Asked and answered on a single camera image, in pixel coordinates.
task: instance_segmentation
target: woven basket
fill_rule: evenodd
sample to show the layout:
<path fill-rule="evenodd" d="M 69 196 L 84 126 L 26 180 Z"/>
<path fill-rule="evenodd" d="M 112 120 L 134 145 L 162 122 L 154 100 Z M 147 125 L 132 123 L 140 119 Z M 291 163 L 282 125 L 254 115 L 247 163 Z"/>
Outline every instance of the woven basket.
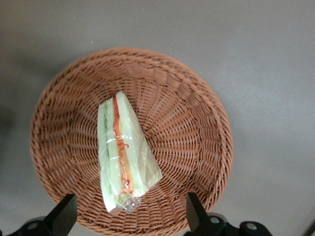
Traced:
<path fill-rule="evenodd" d="M 123 91 L 163 172 L 134 213 L 107 213 L 97 160 L 97 110 Z M 31 155 L 55 203 L 78 196 L 78 222 L 101 235 L 172 235 L 188 227 L 186 193 L 207 211 L 230 175 L 233 147 L 218 97 L 191 69 L 156 52 L 114 48 L 63 70 L 43 92 L 31 124 Z"/>

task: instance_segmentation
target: carrot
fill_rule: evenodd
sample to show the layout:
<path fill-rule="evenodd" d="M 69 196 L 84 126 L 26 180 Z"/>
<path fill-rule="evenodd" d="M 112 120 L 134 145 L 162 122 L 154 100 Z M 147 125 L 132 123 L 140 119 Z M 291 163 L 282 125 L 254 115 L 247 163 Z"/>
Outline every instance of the carrot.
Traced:
<path fill-rule="evenodd" d="M 113 123 L 113 130 L 116 135 L 116 143 L 118 146 L 118 154 L 119 154 L 119 162 L 122 167 L 122 182 L 123 182 L 123 189 L 122 193 L 130 193 L 132 194 L 132 185 L 130 181 L 130 169 L 128 166 L 128 160 L 127 160 L 127 155 L 126 155 L 126 150 L 125 146 L 127 148 L 129 147 L 128 144 L 124 144 L 124 140 L 121 135 L 120 131 L 120 126 L 119 126 L 119 121 L 120 121 L 120 115 L 119 115 L 119 110 L 118 110 L 118 103 L 117 103 L 117 98 L 116 96 L 114 97 L 114 123 Z"/>

